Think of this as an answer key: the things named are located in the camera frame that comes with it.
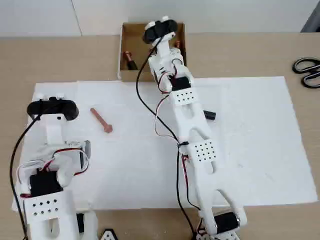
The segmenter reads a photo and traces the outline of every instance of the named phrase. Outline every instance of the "copper object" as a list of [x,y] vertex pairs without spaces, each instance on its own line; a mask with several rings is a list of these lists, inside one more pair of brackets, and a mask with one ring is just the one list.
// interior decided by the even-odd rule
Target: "copper object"
[[108,124],[102,116],[97,112],[95,108],[90,108],[90,112],[95,116],[95,118],[99,121],[99,123],[103,126],[103,130],[106,133],[111,133],[113,131],[113,127],[111,124]]
[[127,60],[128,62],[132,61],[132,58],[131,58],[132,54],[131,54],[131,52],[125,51],[125,52],[123,53],[123,55],[124,55],[124,57],[126,58],[126,60]]
[[180,42],[180,41],[176,41],[176,42],[174,43],[174,46],[175,46],[177,49],[180,49],[180,47],[181,47],[181,42]]

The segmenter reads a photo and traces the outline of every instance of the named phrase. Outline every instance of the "robotic arm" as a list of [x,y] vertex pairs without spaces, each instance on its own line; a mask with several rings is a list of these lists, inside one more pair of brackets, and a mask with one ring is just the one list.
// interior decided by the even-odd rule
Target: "robotic arm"
[[63,127],[78,114],[76,104],[59,97],[30,103],[28,114],[42,114],[46,143],[17,169],[20,197],[32,240],[95,240],[98,220],[93,211],[76,212],[72,193],[65,189],[89,166],[90,142],[67,142]]
[[[163,17],[161,21],[150,22],[145,27],[143,40],[146,44],[157,46],[157,54],[148,59],[150,71],[162,94],[168,94],[178,126],[180,151],[186,155],[195,176],[195,189],[199,216],[204,225],[204,234],[198,233],[198,240],[239,239],[235,231],[247,224],[243,206],[226,181],[228,170],[225,168],[225,156],[219,147],[217,135],[212,133],[192,74],[184,65],[184,59],[178,48],[170,48],[169,41],[176,35],[178,24]],[[230,210],[213,214],[212,202],[215,191],[230,204]]]

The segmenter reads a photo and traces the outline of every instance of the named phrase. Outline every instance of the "black wire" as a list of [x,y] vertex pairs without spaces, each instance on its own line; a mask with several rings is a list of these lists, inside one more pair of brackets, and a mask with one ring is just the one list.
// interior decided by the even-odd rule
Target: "black wire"
[[[160,38],[160,40],[157,42],[157,44],[152,48],[152,50],[149,52],[147,58],[145,59],[145,61],[143,62],[139,72],[138,72],[138,75],[136,77],[136,82],[135,82],[135,90],[136,90],[136,94],[139,98],[139,100],[141,101],[141,103],[154,115],[156,116],[156,113],[145,103],[145,101],[141,98],[140,96],[140,93],[139,93],[139,78],[140,78],[140,75],[143,71],[143,69],[145,68],[147,62],[148,62],[148,59],[150,58],[150,56],[154,53],[155,49],[157,48],[157,46],[159,45],[159,43],[162,41],[162,39],[164,38],[164,36],[162,36]],[[172,134],[173,138],[175,140],[177,140],[177,142],[179,142],[177,136],[175,135],[175,133],[170,129],[170,127],[168,127],[164,121],[159,117],[157,116],[157,119],[159,120],[159,122]],[[183,215],[185,216],[188,224],[189,224],[189,227],[192,231],[192,234],[195,235],[195,231],[194,231],[194,227],[185,211],[185,209],[183,208],[182,204],[181,204],[181,201],[180,201],[180,193],[179,193],[179,159],[180,159],[180,153],[179,153],[179,146],[177,146],[177,156],[176,156],[176,197],[177,197],[177,201],[178,201],[178,204],[179,204],[179,207],[183,213]]]
[[200,207],[198,207],[197,205],[194,205],[194,204],[192,204],[192,203],[190,202],[190,200],[189,200],[189,186],[188,186],[188,185],[186,186],[186,199],[187,199],[188,203],[189,203],[191,206],[193,206],[193,207],[195,207],[196,209],[198,209],[199,211],[201,211]]
[[17,152],[17,149],[18,149],[22,139],[24,138],[26,133],[30,130],[30,128],[36,123],[36,121],[40,119],[41,115],[42,114],[39,114],[35,119],[33,119],[33,121],[30,123],[30,125],[23,131],[23,133],[21,134],[19,139],[16,141],[15,146],[12,151],[11,160],[10,160],[10,167],[9,167],[10,168],[9,169],[10,185],[11,185],[11,189],[13,192],[14,200],[16,202],[16,207],[18,208],[20,221],[21,221],[21,225],[22,225],[22,230],[23,230],[23,234],[24,234],[24,237],[23,237],[24,240],[28,240],[28,228],[27,228],[27,223],[25,222],[25,219],[24,219],[24,216],[23,216],[20,204],[19,204],[19,199],[18,199],[16,189],[15,189],[14,178],[13,178],[13,167],[14,167],[16,152]]

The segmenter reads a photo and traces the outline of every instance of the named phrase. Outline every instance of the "scissors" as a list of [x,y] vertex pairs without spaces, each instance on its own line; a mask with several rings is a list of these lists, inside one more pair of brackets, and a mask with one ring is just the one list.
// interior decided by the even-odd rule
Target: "scissors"
[[[299,64],[301,63],[311,63],[312,66],[308,66],[305,68],[299,68]],[[310,73],[306,76],[304,76],[301,79],[301,84],[309,89],[318,89],[320,88],[320,83],[318,84],[311,84],[310,80],[315,79],[317,77],[320,77],[320,59],[317,59],[315,57],[303,57],[294,62],[292,65],[292,71],[294,71],[296,74],[305,74]]]

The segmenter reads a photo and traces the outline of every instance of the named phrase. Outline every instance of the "screw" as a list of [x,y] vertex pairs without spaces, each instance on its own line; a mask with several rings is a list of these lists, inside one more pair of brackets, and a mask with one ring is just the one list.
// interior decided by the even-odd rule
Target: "screw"
[[95,116],[95,118],[99,121],[99,123],[103,126],[103,130],[106,133],[111,133],[113,131],[113,127],[111,124],[108,124],[102,116],[97,112],[95,108],[90,108],[90,112]]

